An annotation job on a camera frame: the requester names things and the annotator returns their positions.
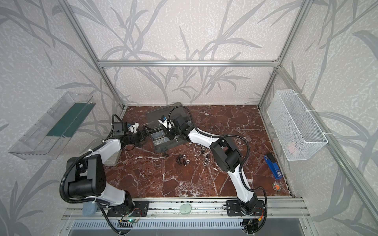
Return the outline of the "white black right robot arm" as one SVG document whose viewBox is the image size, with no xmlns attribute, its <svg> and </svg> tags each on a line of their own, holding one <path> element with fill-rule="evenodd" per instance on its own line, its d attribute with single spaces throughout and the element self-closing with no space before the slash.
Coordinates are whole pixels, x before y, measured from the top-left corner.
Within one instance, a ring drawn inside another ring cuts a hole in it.
<svg viewBox="0 0 378 236">
<path fill-rule="evenodd" d="M 250 188 L 245 176 L 243 165 L 250 154 L 248 141 L 239 135 L 214 135 L 204 132 L 194 125 L 189 125 L 182 116 L 169 120 L 161 116 L 158 120 L 166 128 L 167 137 L 172 140 L 176 136 L 195 144 L 202 145 L 212 152 L 218 167 L 227 172 L 237 193 L 238 203 L 244 215 L 254 212 L 258 203 L 255 191 Z M 242 153 L 233 138 L 242 140 L 247 146 L 247 153 L 242 159 Z"/>
</svg>

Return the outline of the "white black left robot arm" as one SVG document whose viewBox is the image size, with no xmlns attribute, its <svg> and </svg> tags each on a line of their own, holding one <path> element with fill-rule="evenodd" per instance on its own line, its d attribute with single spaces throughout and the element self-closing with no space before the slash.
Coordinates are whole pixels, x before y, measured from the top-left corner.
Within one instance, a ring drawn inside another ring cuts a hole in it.
<svg viewBox="0 0 378 236">
<path fill-rule="evenodd" d="M 147 126 L 139 127 L 138 123 L 123 122 L 114 114 L 111 130 L 102 143 L 67 161 L 59 187 L 61 198 L 70 204 L 89 202 L 121 215 L 133 213 L 136 206 L 130 193 L 107 182 L 103 164 L 128 145 L 143 146 L 154 132 Z"/>
</svg>

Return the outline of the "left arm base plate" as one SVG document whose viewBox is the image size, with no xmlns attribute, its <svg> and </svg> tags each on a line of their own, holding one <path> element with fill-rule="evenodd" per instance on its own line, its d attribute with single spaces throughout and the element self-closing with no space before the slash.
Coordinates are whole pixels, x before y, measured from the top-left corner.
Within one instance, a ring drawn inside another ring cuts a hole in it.
<svg viewBox="0 0 378 236">
<path fill-rule="evenodd" d="M 121 217 L 121 216 L 132 216 L 132 217 L 146 217 L 149 201 L 134 201 L 133 206 L 111 206 L 108 210 L 108 217 Z"/>
</svg>

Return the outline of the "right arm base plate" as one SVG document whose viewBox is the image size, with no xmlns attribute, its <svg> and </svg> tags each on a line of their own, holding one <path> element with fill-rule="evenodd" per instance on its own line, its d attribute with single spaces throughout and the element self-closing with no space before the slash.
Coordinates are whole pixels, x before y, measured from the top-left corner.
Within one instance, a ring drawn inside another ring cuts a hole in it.
<svg viewBox="0 0 378 236">
<path fill-rule="evenodd" d="M 238 200 L 226 201 L 226 211 L 228 216 L 252 216 L 261 217 L 264 214 L 265 202 L 258 200 L 254 207 L 248 207 Z"/>
</svg>

